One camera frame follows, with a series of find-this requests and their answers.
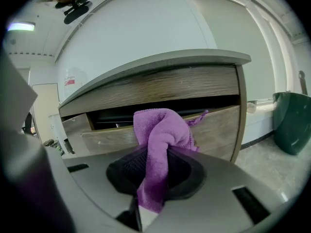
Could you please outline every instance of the door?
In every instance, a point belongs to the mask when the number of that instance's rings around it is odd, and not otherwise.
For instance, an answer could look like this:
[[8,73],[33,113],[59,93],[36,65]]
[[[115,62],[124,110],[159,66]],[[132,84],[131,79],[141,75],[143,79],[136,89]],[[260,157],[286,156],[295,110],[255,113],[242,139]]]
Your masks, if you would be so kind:
[[33,90],[38,94],[33,105],[36,132],[42,143],[50,139],[56,140],[49,116],[58,114],[59,100],[57,84],[33,85]]

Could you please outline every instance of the curved countertop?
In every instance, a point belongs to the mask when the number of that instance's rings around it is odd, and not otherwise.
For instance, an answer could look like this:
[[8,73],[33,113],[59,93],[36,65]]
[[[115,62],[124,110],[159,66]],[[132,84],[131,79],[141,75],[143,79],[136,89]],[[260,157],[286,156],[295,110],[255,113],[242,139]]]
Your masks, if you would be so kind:
[[249,62],[251,62],[251,57],[247,54],[218,49],[190,49],[160,53],[126,63],[105,72],[76,90],[58,109],[99,86],[143,72],[185,65],[233,66],[235,64],[244,65]]

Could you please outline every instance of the white ceiling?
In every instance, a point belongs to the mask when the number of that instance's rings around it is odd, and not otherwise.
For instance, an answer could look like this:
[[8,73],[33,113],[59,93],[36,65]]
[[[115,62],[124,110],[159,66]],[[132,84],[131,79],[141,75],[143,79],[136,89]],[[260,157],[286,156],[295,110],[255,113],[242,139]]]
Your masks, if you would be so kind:
[[[104,0],[91,0],[93,7]],[[298,18],[284,0],[255,0],[267,11],[274,14],[279,23],[287,30],[293,43],[306,40],[306,34]],[[6,52],[11,55],[41,55],[55,57],[65,43],[70,32],[79,26],[78,22],[70,25],[63,23],[63,12],[68,8],[56,10],[55,2],[39,2],[30,0],[14,17],[14,21],[30,21],[35,23],[35,31],[11,31],[3,44]]]

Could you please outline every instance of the microfiber cloth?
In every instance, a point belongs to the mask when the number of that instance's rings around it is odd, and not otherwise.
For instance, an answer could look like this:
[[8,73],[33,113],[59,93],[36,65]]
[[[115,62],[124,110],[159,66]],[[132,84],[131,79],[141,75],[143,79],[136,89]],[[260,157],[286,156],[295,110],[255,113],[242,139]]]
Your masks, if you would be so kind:
[[176,146],[198,151],[189,126],[201,121],[206,113],[188,122],[170,109],[134,113],[134,131],[138,142],[148,146],[146,176],[137,190],[140,206],[156,213],[162,210],[169,174],[167,149]]

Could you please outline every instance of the floor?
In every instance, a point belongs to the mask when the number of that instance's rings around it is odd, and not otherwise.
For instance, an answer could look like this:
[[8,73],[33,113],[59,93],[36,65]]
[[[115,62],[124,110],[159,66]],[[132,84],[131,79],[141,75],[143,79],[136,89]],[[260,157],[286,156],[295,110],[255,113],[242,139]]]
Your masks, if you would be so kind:
[[311,141],[297,156],[292,156],[284,153],[271,136],[241,150],[236,165],[287,200],[301,192],[309,177]]

